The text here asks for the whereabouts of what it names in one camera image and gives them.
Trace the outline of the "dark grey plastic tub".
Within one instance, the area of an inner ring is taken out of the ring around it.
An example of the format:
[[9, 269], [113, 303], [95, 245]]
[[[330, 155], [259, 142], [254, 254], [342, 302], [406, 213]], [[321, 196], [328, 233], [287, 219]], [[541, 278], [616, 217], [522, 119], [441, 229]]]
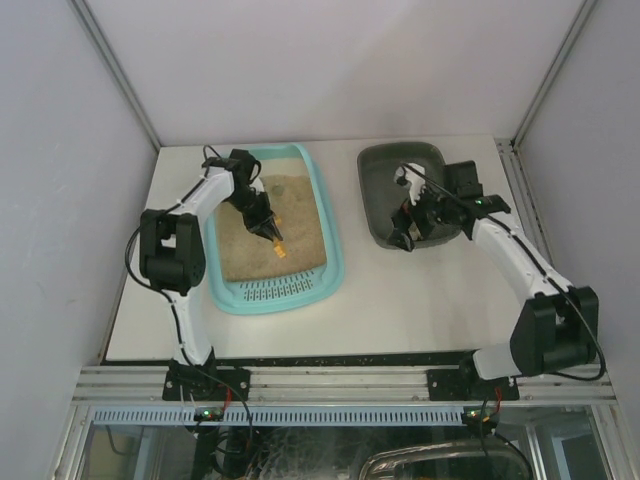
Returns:
[[398, 185], [395, 173], [403, 163], [422, 167], [425, 176], [444, 184], [445, 161], [440, 150], [426, 142], [403, 141], [374, 145], [362, 150], [357, 158], [363, 206], [369, 231], [383, 249], [393, 230], [392, 215], [409, 201], [409, 192]]

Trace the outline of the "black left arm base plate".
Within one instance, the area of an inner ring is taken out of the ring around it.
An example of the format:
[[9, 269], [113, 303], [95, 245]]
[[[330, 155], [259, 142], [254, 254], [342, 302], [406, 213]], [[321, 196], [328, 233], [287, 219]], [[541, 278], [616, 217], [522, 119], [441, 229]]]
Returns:
[[189, 366], [169, 362], [162, 399], [164, 401], [247, 400], [251, 372], [244, 368], [217, 368], [212, 362]]

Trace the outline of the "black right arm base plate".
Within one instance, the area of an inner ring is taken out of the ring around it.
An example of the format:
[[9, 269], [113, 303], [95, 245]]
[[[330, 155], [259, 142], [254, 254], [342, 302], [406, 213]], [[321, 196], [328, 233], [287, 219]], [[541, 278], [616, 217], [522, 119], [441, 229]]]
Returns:
[[507, 401], [520, 399], [515, 379], [500, 377], [484, 380], [479, 377], [471, 355], [465, 356], [455, 368], [427, 371], [429, 399], [432, 401]]

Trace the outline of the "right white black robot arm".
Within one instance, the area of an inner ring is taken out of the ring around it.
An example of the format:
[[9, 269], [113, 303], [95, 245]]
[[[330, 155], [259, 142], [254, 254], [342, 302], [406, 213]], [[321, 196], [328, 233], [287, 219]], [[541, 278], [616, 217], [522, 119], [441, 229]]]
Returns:
[[468, 382], [543, 374], [569, 379], [569, 368], [597, 361], [593, 380], [607, 369], [597, 340], [599, 299], [555, 270], [518, 226], [499, 195], [487, 195], [473, 161], [447, 164], [444, 181], [416, 163], [403, 163], [394, 181], [408, 192], [391, 216], [388, 244], [411, 252], [413, 229], [428, 237], [438, 226], [458, 228], [479, 247], [511, 286], [521, 307], [505, 343], [480, 348], [460, 370]]

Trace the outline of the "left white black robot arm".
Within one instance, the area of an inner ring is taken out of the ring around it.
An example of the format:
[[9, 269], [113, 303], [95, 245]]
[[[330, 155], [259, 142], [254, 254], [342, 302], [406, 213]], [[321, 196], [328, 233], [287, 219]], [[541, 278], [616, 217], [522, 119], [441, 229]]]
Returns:
[[278, 257], [286, 256], [279, 218], [260, 179], [260, 161], [241, 149], [222, 157], [209, 145], [203, 155], [196, 184], [173, 206], [145, 210], [133, 234], [139, 240], [136, 282], [168, 301], [176, 332], [174, 360], [190, 367], [215, 365], [200, 308], [207, 271], [204, 224], [214, 210], [230, 204], [249, 233], [271, 242]]

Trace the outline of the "orange litter scoop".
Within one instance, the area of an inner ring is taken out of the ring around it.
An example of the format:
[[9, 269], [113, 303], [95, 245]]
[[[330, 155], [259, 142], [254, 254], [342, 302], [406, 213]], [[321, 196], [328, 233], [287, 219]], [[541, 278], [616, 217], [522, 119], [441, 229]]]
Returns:
[[287, 253], [283, 243], [283, 236], [280, 231], [282, 220], [279, 216], [275, 215], [273, 217], [273, 225], [274, 225], [274, 232], [275, 232], [274, 238], [273, 238], [273, 250], [280, 259], [284, 259], [287, 256]]

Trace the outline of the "light blue litter box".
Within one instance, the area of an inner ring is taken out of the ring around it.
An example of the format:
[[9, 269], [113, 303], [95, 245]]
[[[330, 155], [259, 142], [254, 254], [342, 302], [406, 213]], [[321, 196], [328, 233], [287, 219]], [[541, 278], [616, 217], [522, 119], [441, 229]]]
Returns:
[[213, 302], [224, 312], [234, 315], [261, 315], [305, 307], [334, 294], [344, 278], [344, 259], [337, 224], [324, 177], [308, 151], [300, 144], [259, 145], [249, 147], [265, 171], [282, 171], [280, 165], [290, 159], [301, 161], [302, 171], [309, 175], [327, 261], [311, 269], [260, 280], [227, 281], [220, 261], [221, 241], [215, 235], [219, 228], [214, 219], [206, 223], [207, 278]]

